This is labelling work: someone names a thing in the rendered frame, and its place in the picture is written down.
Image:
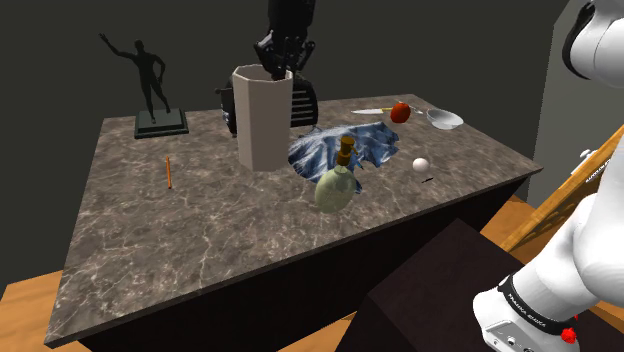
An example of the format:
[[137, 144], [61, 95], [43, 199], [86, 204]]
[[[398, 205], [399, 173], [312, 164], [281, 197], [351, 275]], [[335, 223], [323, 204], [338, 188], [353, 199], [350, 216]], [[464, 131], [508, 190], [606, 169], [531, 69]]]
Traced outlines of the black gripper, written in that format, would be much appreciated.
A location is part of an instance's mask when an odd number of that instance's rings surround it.
[[254, 44], [254, 50], [274, 81], [284, 79], [286, 69], [296, 75], [311, 57], [316, 43], [308, 41], [307, 35], [315, 4], [316, 0], [268, 0], [270, 31]]

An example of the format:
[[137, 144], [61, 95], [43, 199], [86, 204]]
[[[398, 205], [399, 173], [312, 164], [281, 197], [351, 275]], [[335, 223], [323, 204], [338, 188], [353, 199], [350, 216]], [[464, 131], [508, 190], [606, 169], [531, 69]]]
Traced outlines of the black ribbed appliance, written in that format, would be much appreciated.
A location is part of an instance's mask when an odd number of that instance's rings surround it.
[[[216, 88], [220, 96], [222, 118], [233, 138], [237, 137], [235, 99], [232, 78], [224, 88]], [[318, 101], [313, 85], [299, 73], [294, 76], [292, 92], [291, 127], [312, 126], [318, 122]]]

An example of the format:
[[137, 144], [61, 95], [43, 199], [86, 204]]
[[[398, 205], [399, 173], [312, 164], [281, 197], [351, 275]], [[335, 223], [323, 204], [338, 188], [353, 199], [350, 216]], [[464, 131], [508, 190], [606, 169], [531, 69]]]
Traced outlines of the beige octagonal cup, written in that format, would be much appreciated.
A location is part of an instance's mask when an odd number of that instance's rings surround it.
[[232, 73], [239, 162], [254, 172], [287, 164], [293, 74], [273, 80], [262, 65], [238, 66]]

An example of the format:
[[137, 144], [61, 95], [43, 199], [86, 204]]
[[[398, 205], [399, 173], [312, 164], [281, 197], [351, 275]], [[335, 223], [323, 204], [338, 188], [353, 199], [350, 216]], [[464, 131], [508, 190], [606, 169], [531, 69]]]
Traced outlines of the blue white cloth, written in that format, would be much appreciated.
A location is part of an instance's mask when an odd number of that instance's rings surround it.
[[350, 171], [362, 161], [380, 167], [398, 151], [395, 145], [399, 141], [398, 134], [383, 122], [341, 125], [324, 130], [317, 128], [295, 140], [289, 147], [288, 162], [298, 175], [317, 183], [336, 165], [343, 136], [355, 140], [354, 147], [358, 152], [350, 158]]

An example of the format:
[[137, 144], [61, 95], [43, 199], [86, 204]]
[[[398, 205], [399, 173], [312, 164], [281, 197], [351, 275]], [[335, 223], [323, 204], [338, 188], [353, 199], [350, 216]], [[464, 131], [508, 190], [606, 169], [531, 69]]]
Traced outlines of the red apple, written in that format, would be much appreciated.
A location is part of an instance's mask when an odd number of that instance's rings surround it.
[[390, 111], [390, 119], [397, 124], [405, 123], [411, 115], [411, 108], [404, 102], [397, 102]]

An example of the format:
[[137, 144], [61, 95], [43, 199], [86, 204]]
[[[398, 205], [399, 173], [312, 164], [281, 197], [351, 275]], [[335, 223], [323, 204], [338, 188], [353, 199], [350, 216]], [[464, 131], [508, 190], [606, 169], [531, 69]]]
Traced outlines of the black human figure statue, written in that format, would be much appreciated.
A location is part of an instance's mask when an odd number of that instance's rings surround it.
[[99, 38], [113, 54], [129, 59], [138, 69], [140, 87], [147, 110], [140, 111], [135, 117], [134, 138], [188, 134], [189, 127], [185, 112], [170, 106], [162, 88], [166, 69], [164, 60], [146, 51], [142, 40], [134, 41], [135, 52], [131, 53], [118, 50], [104, 33], [100, 33]]

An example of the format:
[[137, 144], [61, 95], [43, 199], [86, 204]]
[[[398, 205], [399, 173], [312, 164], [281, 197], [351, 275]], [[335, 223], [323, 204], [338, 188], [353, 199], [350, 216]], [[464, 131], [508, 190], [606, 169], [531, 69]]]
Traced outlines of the green soap dispenser bottle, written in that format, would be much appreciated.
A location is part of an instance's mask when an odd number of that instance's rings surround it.
[[336, 165], [318, 181], [315, 189], [315, 203], [322, 213], [335, 213], [344, 209], [356, 191], [356, 178], [349, 169], [351, 157], [358, 154], [354, 148], [355, 139], [342, 136]]

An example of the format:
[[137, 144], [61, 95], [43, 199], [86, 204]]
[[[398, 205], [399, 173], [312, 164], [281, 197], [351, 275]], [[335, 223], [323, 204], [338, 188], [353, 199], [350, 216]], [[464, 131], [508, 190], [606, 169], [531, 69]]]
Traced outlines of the white bowl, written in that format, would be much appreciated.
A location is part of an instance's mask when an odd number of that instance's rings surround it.
[[434, 127], [441, 130], [452, 130], [464, 123], [460, 116], [443, 109], [429, 109], [426, 117]]

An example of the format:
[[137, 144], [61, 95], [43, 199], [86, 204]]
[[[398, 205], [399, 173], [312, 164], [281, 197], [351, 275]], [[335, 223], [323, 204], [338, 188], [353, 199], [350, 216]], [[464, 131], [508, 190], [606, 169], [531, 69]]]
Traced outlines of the marble top dark table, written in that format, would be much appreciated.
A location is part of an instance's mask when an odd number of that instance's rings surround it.
[[484, 227], [539, 171], [471, 121], [440, 130], [415, 114], [394, 126], [397, 153], [357, 172], [362, 192], [323, 214], [291, 166], [242, 166], [219, 111], [188, 124], [136, 140], [129, 119], [102, 123], [48, 347], [275, 352], [355, 311], [450, 222]]

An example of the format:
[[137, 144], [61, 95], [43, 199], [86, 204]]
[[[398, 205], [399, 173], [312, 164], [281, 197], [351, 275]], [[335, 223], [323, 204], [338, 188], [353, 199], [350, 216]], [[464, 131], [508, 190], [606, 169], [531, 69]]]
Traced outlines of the dark robot stand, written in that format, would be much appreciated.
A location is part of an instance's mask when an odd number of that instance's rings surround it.
[[367, 294], [335, 352], [495, 352], [473, 298], [521, 267], [457, 219]]

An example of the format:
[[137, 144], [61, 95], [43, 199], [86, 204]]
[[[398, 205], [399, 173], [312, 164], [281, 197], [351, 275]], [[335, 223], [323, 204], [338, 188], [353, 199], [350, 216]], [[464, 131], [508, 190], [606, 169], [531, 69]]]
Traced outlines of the wooden frame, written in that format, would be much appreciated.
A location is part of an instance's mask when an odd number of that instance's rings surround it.
[[624, 124], [502, 242], [501, 248], [511, 252], [534, 238], [555, 231], [585, 196], [597, 191], [601, 174], [623, 135]]

